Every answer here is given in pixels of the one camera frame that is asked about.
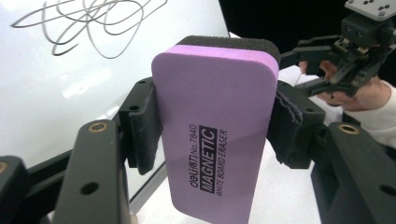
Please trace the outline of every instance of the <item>black marker drawing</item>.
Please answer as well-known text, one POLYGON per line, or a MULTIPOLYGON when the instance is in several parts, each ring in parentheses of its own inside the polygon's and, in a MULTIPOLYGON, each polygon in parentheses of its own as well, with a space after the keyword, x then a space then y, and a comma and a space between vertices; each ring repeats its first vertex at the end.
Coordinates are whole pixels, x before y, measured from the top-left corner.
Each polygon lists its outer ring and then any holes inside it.
POLYGON ((46 1, 44 2, 42 8, 26 14, 19 20, 12 23, 11 27, 27 28, 36 25, 41 25, 44 36, 51 44, 53 44, 52 55, 54 56, 64 55, 70 50, 74 49, 78 44, 75 44, 62 52, 57 52, 58 46, 70 44, 70 42, 75 40, 76 37, 78 37, 79 35, 81 35, 83 31, 86 31, 88 38, 90 39, 90 42, 92 43, 95 50, 104 58, 114 59, 119 57, 129 47, 137 31, 139 30, 142 21, 167 3, 167 0, 162 0, 161 2, 157 0, 156 1, 103 0, 100 3, 99 0, 93 0, 90 4, 88 4, 87 1, 88 0, 66 0, 66 1, 58 0, 56 4, 50 6, 47 5, 47 1, 46 1), (67 11, 68 5, 72 3, 81 3, 81 9, 74 11, 67 11), (116 5, 120 5, 120 4, 123 4, 122 5, 123 9, 131 10, 131 11, 128 12, 127 16, 124 16, 123 18, 118 19, 117 21, 110 21, 110 19, 108 18, 109 14, 113 13, 113 15, 115 14, 117 15, 118 13, 117 9, 120 8, 116 8, 116 5), (55 10, 56 15, 48 18, 47 12, 49 10, 55 10), (41 13, 41 20, 28 23, 28 19, 31 20, 32 17, 37 13, 41 13), (59 19, 68 19, 71 23, 57 37, 52 38, 50 37, 50 32, 47 23, 49 21, 55 21, 59 19), (99 50, 97 43, 94 40, 94 36, 92 33, 92 24, 96 24, 96 25, 99 24, 103 26, 103 31, 106 33, 106 35, 112 35, 112 36, 123 35, 128 31, 131 31, 131 37, 128 39, 126 45, 119 53, 113 56, 107 56, 101 50, 99 50), (120 29, 121 24, 122 24, 121 31, 118 32, 110 31, 110 28, 115 26, 118 26, 118 28, 120 29))

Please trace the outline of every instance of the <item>marker scribble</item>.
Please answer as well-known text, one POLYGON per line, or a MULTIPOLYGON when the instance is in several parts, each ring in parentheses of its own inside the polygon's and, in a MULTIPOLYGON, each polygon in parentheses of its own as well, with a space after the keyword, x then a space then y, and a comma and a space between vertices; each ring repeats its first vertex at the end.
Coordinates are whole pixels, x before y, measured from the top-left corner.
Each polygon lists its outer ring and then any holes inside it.
POLYGON ((119 57, 129 47, 142 21, 166 3, 167 0, 91 0, 91 2, 89 0, 58 0, 57 3, 48 5, 46 1, 42 8, 26 14, 12 23, 11 27, 27 28, 41 25, 44 37, 53 44, 52 55, 54 56, 64 55, 74 49, 78 44, 74 44, 58 52, 59 46, 71 45, 73 40, 83 34, 83 31, 86 31, 95 50, 104 58, 114 59, 119 57), (39 20, 34 18, 37 15, 40 16, 39 20), (48 23, 60 19, 66 19, 67 25, 64 30, 55 35, 55 32, 50 32, 48 23), (116 55, 105 55, 99 49, 97 40, 94 40, 94 33, 92 31, 94 25, 100 25, 105 35, 117 36, 128 34, 130 38, 116 55))

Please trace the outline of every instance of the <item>purple eraser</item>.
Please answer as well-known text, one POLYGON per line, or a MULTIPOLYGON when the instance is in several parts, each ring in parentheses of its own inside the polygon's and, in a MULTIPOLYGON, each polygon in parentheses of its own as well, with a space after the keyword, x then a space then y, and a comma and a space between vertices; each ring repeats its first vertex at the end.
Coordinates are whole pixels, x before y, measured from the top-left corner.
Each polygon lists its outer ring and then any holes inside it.
POLYGON ((152 63, 172 202, 211 223, 248 223, 276 95, 268 53, 176 45, 152 63))

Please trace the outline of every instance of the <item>black plastic part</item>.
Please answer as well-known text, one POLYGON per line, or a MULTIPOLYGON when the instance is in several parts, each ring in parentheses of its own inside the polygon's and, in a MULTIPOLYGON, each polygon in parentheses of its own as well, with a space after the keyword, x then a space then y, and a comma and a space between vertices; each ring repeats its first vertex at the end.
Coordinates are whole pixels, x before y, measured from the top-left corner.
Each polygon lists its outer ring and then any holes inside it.
POLYGON ((396 220, 396 166, 363 129, 332 123, 324 147, 333 168, 312 173, 323 224, 393 224, 396 220))
POLYGON ((284 69, 298 62, 310 62, 306 73, 316 75, 321 61, 332 57, 332 45, 341 37, 339 35, 326 35, 314 37, 307 40, 300 40, 297 48, 280 55, 279 68, 284 69))
POLYGON ((0 223, 10 223, 29 189, 29 176, 21 159, 0 157, 0 223))
POLYGON ((344 123, 350 123, 350 124, 353 124, 353 125, 356 125, 356 126, 361 126, 361 123, 360 123, 358 120, 356 120, 356 119, 350 117, 350 116, 349 116, 348 114, 346 114, 346 113, 343 113, 343 115, 342 115, 342 121, 343 121, 344 123))
POLYGON ((154 166, 158 141, 163 131, 152 77, 138 81, 120 107, 120 147, 130 167, 144 175, 154 166))
POLYGON ((286 82, 278 81, 274 109, 268 129, 278 161, 293 169, 307 169, 308 148, 319 133, 325 112, 286 82))
POLYGON ((296 85, 295 88, 299 90, 305 97, 310 97, 326 91, 329 88, 329 81, 325 80, 324 78, 317 78, 296 85))
POLYGON ((393 160, 393 162, 395 163, 395 166, 396 166, 396 148, 385 147, 385 152, 393 160))
POLYGON ((393 27, 384 27, 380 31, 379 42, 385 46, 390 46, 396 42, 395 28, 393 27))
POLYGON ((71 153, 72 150, 68 150, 61 155, 29 168, 30 184, 34 185, 66 170, 71 153))
POLYGON ((358 13, 344 18, 341 23, 343 37, 363 48, 370 48, 380 43, 380 29, 386 27, 388 21, 374 21, 358 13))
POLYGON ((97 120, 82 126, 53 223, 130 223, 127 195, 116 123, 97 120))
POLYGON ((12 223, 41 223, 43 217, 55 209, 65 171, 33 184, 23 199, 12 223))

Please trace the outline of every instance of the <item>finger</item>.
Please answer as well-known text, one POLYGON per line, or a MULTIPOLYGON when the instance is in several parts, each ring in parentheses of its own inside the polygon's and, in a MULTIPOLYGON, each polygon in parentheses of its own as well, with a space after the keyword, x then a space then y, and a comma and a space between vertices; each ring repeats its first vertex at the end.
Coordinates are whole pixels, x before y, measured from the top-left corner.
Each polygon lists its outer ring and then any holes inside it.
POLYGON ((318 94, 317 97, 325 101, 328 105, 342 105, 345 102, 343 99, 335 98, 332 93, 328 92, 318 94))
POLYGON ((344 102, 344 103, 351 102, 355 99, 354 97, 350 97, 350 96, 346 95, 343 91, 333 92, 332 97, 334 99, 336 99, 337 101, 344 102))
POLYGON ((359 90, 355 94, 355 97, 361 98, 361 97, 369 97, 371 95, 374 95, 380 92, 379 88, 382 86, 383 84, 381 82, 381 79, 379 79, 379 77, 372 77, 370 81, 368 81, 364 86, 359 88, 359 90))
POLYGON ((321 62, 319 67, 325 72, 326 79, 330 79, 337 72, 337 66, 330 61, 321 62))
POLYGON ((299 62, 298 63, 301 73, 305 74, 306 73, 306 68, 308 67, 308 62, 304 61, 304 62, 299 62))

